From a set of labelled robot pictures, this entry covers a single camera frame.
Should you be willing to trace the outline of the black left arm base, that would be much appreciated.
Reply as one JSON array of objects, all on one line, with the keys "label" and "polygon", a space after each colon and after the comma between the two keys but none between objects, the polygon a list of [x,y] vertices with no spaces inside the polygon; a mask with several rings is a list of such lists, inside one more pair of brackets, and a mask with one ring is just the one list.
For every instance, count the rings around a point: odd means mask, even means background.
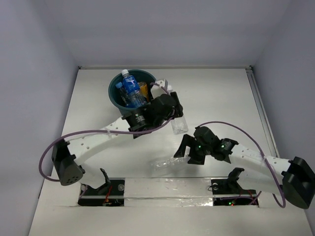
[{"label": "black left arm base", "polygon": [[110,179],[104,169],[100,168],[100,171],[105,183],[96,189],[83,184],[78,205],[82,207],[123,207],[125,204],[125,179]]}]

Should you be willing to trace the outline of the clear crushed bottle white cap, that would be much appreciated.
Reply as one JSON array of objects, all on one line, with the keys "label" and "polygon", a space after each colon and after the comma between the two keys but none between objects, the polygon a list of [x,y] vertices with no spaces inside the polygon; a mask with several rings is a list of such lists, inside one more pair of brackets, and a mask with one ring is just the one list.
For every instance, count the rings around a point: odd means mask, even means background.
[{"label": "clear crushed bottle white cap", "polygon": [[[183,113],[183,107],[181,104],[176,108],[176,113]],[[175,135],[184,134],[189,131],[184,114],[181,117],[171,120],[171,125]]]}]

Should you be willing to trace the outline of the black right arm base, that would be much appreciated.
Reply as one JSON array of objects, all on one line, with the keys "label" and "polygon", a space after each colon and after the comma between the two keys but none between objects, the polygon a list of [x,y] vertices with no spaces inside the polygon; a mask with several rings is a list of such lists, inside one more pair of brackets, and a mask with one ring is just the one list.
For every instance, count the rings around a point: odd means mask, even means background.
[{"label": "black right arm base", "polygon": [[258,206],[257,193],[252,189],[243,189],[238,184],[239,175],[243,168],[234,168],[226,178],[212,179],[208,191],[213,194],[214,206]]}]

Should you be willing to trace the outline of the orange yellow label bottle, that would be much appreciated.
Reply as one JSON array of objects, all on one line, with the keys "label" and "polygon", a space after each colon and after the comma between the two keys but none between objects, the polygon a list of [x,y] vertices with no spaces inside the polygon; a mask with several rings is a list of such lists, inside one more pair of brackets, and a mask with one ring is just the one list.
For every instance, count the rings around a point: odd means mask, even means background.
[{"label": "orange yellow label bottle", "polygon": [[147,84],[145,82],[138,82],[138,85],[140,87],[141,93],[146,98],[147,102],[149,102],[150,99]]}]

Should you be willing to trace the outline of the clear bottle sideways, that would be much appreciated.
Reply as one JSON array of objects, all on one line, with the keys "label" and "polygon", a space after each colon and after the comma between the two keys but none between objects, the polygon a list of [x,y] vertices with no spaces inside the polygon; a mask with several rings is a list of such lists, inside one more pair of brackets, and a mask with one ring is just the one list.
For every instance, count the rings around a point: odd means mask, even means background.
[{"label": "clear bottle sideways", "polygon": [[180,167],[187,164],[189,161],[188,157],[179,157],[179,158],[170,158],[167,160],[157,161],[153,164],[153,168],[155,171],[167,170],[171,171],[174,169],[179,169]]}]

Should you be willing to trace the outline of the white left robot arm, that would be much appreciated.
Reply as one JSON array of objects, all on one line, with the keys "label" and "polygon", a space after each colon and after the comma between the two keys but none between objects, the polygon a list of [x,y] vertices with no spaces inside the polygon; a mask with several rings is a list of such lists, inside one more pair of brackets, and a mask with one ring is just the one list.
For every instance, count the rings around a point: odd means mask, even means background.
[{"label": "white left robot arm", "polygon": [[132,110],[115,122],[95,130],[91,135],[54,144],[52,161],[62,186],[79,182],[98,194],[104,194],[111,181],[103,168],[85,162],[105,149],[134,140],[162,128],[163,124],[183,116],[183,107],[176,92],[162,94],[149,104]]}]

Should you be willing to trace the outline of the blue label white cap bottle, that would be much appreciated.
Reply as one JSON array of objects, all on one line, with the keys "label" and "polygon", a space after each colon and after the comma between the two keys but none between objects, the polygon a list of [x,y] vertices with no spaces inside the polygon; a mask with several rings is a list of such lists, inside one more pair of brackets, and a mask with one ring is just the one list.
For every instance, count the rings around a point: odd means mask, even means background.
[{"label": "blue label white cap bottle", "polygon": [[144,106],[147,103],[147,99],[142,94],[138,82],[135,77],[132,76],[127,69],[122,70],[123,86],[135,108]]}]

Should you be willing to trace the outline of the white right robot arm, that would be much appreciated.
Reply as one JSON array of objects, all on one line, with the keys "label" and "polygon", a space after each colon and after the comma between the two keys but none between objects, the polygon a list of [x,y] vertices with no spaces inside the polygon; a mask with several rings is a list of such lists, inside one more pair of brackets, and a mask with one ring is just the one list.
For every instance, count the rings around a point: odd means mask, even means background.
[{"label": "white right robot arm", "polygon": [[235,140],[218,138],[205,126],[197,127],[193,136],[185,134],[174,157],[184,157],[187,147],[189,164],[204,165],[210,155],[233,166],[226,181],[230,192],[250,189],[280,194],[302,209],[308,209],[315,196],[315,173],[303,158],[263,156]]}]

